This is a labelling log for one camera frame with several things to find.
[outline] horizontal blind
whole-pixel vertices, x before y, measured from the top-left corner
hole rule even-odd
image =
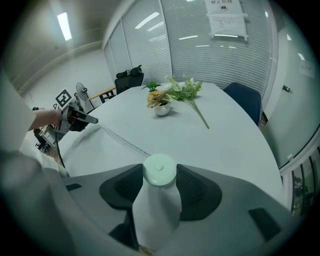
[[[110,47],[109,41],[106,43],[106,46],[104,48],[103,53],[104,53],[104,56],[105,56],[105,59],[106,59],[106,64],[108,66],[112,81],[115,82],[116,75],[117,75],[118,72],[117,72],[117,68],[116,68],[116,65],[115,65],[114,57],[113,57],[112,52],[111,52],[111,47]]]
[[[154,13],[156,17],[135,28]],[[136,0],[122,17],[122,25],[132,67],[142,65],[142,84],[166,82],[171,63],[164,20],[158,0]]]
[[[161,0],[170,44],[172,72],[224,88],[238,82],[264,94],[270,73],[272,38],[262,0],[241,0],[248,14],[243,37],[212,38],[204,0]]]
[[[115,26],[110,36],[109,43],[111,46],[111,51],[117,72],[122,73],[126,70],[130,70],[131,63],[128,55],[125,35],[121,21],[119,21],[118,24]]]

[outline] fan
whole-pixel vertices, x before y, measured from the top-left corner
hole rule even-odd
[[[79,98],[85,102],[85,106],[87,107],[87,100],[89,99],[87,94],[88,89],[82,83],[77,82],[75,86],[75,90],[76,90],[76,94],[74,94],[74,96],[76,97],[79,96]],[[93,107],[93,109],[95,109],[92,102],[90,100],[89,102],[91,103],[91,106]]]

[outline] white pot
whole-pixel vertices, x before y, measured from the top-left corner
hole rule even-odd
[[[154,107],[153,110],[154,110],[154,113],[158,116],[165,116],[166,114],[169,113],[170,111],[170,106],[171,103],[170,101],[164,105],[164,106],[157,106],[157,107]]]

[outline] door lock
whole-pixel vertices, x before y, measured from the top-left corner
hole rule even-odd
[[[282,90],[286,91],[287,93],[291,92],[291,89],[285,85],[282,87]]]

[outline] chair headrest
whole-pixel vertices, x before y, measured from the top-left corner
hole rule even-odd
[[[118,73],[118,74],[116,74],[116,78],[124,78],[125,76],[127,76],[128,75],[128,72],[127,71],[124,71],[124,72],[122,72],[122,73]]]
[[[138,77],[138,76],[140,76],[141,75],[141,73],[142,73],[142,70],[141,70],[141,67],[142,65],[139,65],[139,66],[137,66],[137,67],[134,67],[133,69],[131,69],[131,71],[130,71],[130,76],[132,76],[132,77]]]

